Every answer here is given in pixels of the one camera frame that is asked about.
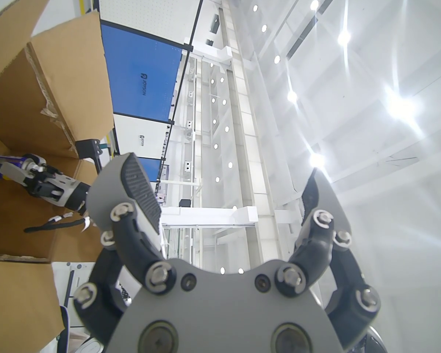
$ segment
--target black metal frame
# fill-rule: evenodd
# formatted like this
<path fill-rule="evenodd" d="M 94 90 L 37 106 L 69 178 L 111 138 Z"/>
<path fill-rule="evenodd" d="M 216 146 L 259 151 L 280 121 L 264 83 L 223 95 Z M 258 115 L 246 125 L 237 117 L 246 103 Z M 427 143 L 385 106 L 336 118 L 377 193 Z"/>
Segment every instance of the black metal frame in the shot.
<path fill-rule="evenodd" d="M 170 124 L 170 131 L 168 132 L 168 139 L 167 139 L 167 143 L 166 143 L 166 146 L 165 146 L 165 152 L 163 153 L 162 157 L 160 158 L 161 161 L 160 161 L 160 167 L 158 169 L 157 185 L 155 186 L 155 193 L 158 192 L 158 188 L 160 186 L 160 176 L 162 174 L 163 165 L 165 163 L 166 152 L 168 150 L 168 143 L 170 142 L 170 136 L 172 135 L 172 127 L 175 124 L 174 119 L 175 119 L 176 109 L 178 108 L 178 101 L 180 99 L 180 92 L 181 92 L 181 89 L 182 89 L 183 80 L 184 80 L 185 73 L 186 73 L 186 67 L 187 67 L 187 64 L 188 64 L 189 57 L 190 57 L 190 52 L 192 52 L 192 50 L 193 50 L 194 34 L 196 32 L 197 22 L 199 20 L 199 15 L 201 13 L 201 8 L 202 8 L 202 2 L 203 1 L 204 0 L 199 0 L 199 4 L 198 4 L 198 7 L 197 7 L 197 11 L 196 11 L 196 17 L 194 19 L 193 29 L 191 31 L 191 37 L 190 37 L 189 44 L 181 44 L 181 43 L 173 42 L 172 40 L 169 40 L 169 39 L 166 39 L 166 38 L 163 38 L 163 37 L 151 34 L 151 33 L 139 31 L 139 30 L 136 30 L 134 28 L 130 28 L 130 27 L 126 27 L 124 25 L 116 24 L 114 22 L 109 22 L 109 21 L 106 21 L 106 20 L 100 20 L 101 24 L 103 24 L 103 25 L 108 25 L 110 27 L 117 28 L 117 29 L 120 29 L 122 31 L 131 32 L 131 33 L 143 36 L 143 37 L 147 37 L 147 38 L 152 39 L 152 40 L 157 40 L 158 42 L 169 44 L 169 45 L 171 45 L 173 47 L 177 47 L 179 49 L 182 49 L 182 50 L 186 51 L 186 59 L 185 59 L 184 65 L 183 65 L 182 78 L 180 79 L 180 84 L 178 86 L 178 92 L 177 92 L 177 96 L 176 96 L 176 100 L 175 100 L 175 107 L 173 108 L 173 116 L 172 116 L 171 120 L 168 120 L 168 122 L 167 122 L 167 121 L 148 119 L 148 118 L 145 118 L 145 117 L 130 116 L 129 114 L 115 113 L 115 114 L 121 114 L 121 115 L 128 116 L 128 117 L 135 117 L 135 118 L 139 118 L 139 119 L 143 119 L 143 120 L 158 121 L 158 122 L 164 122 L 164 123 Z M 93 9 L 94 10 L 98 10 L 98 12 L 100 11 L 100 0 L 93 0 Z M 118 146 L 118 138 L 116 136 L 116 128 L 113 128 L 113 136 L 114 136 L 115 145 L 116 145 L 114 151 L 115 151 L 115 154 L 119 154 L 119 146 Z"/>

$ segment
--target brown cardboard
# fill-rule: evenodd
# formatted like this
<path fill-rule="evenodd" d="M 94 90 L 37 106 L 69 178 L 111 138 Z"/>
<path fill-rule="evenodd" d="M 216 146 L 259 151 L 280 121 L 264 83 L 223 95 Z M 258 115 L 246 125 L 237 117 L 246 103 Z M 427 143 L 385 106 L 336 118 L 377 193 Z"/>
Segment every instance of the brown cardboard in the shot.
<path fill-rule="evenodd" d="M 37 353 L 62 329 L 51 265 L 0 261 L 0 353 Z"/>

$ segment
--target gray metal plate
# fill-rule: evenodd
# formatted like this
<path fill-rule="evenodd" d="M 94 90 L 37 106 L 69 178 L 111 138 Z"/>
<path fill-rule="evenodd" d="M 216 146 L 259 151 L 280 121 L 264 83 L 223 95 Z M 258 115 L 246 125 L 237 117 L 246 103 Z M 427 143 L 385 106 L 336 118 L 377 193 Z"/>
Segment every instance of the gray metal plate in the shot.
<path fill-rule="evenodd" d="M 137 352 L 143 330 L 160 320 L 176 328 L 179 353 L 271 352 L 273 332 L 287 322 L 308 333 L 313 352 L 343 353 L 325 311 L 310 291 L 291 299 L 276 289 L 274 273 L 283 261 L 272 260 L 244 274 L 231 275 L 202 271 L 180 259 L 169 263 L 177 272 L 175 287 L 164 296 L 140 289 L 119 322 L 108 353 Z M 197 278 L 190 292 L 180 287 L 187 273 Z M 269 292 L 255 288 L 258 274 L 271 280 Z"/>

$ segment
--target cardboard flap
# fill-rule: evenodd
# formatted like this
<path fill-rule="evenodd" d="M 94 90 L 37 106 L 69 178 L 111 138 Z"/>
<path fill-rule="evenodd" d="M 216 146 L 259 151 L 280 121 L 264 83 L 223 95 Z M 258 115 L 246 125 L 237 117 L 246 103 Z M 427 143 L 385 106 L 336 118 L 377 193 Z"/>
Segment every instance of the cardboard flap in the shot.
<path fill-rule="evenodd" d="M 15 0 L 0 12 L 0 73 L 29 41 L 49 0 Z"/>
<path fill-rule="evenodd" d="M 98 12 L 42 32 L 31 40 L 59 119 L 74 141 L 102 139 L 113 128 L 110 81 Z"/>
<path fill-rule="evenodd" d="M 0 353 L 39 352 L 63 328 L 51 265 L 0 261 Z"/>

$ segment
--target cardboard box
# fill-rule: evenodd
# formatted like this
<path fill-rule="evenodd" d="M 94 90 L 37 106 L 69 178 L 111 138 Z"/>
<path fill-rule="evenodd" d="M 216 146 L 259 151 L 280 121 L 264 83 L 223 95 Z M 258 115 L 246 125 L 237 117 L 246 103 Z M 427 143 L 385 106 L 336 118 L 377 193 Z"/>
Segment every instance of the cardboard box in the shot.
<path fill-rule="evenodd" d="M 99 16 L 31 39 L 48 1 L 15 0 L 0 12 L 0 154 L 34 153 L 92 183 L 95 167 L 78 159 L 75 141 L 113 128 Z M 0 261 L 0 352 L 37 353 L 61 332 L 49 262 L 91 262 L 101 250 L 96 227 L 23 232 L 63 212 L 0 180 L 0 254 L 9 255 Z"/>

